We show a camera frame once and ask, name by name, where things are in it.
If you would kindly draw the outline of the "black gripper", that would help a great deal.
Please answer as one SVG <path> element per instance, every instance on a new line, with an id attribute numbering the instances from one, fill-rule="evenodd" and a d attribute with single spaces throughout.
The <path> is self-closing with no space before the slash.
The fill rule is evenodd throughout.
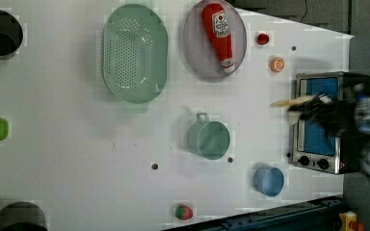
<path id="1" fill-rule="evenodd" d="M 341 137 L 344 133 L 354 131 L 354 104 L 346 100 L 337 100 L 326 93 L 300 97 L 299 102 L 289 106 L 287 112 L 297 113 L 297 121 L 319 124 L 326 137 Z"/>

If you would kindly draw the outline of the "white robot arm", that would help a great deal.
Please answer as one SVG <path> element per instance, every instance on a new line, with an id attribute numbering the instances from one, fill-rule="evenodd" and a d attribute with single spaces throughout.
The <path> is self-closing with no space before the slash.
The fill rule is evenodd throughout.
<path id="1" fill-rule="evenodd" d="M 370 97 L 359 100 L 332 100 L 325 93 L 292 100 L 287 112 L 293 123 L 299 120 L 319 124 L 325 137 L 370 137 Z"/>

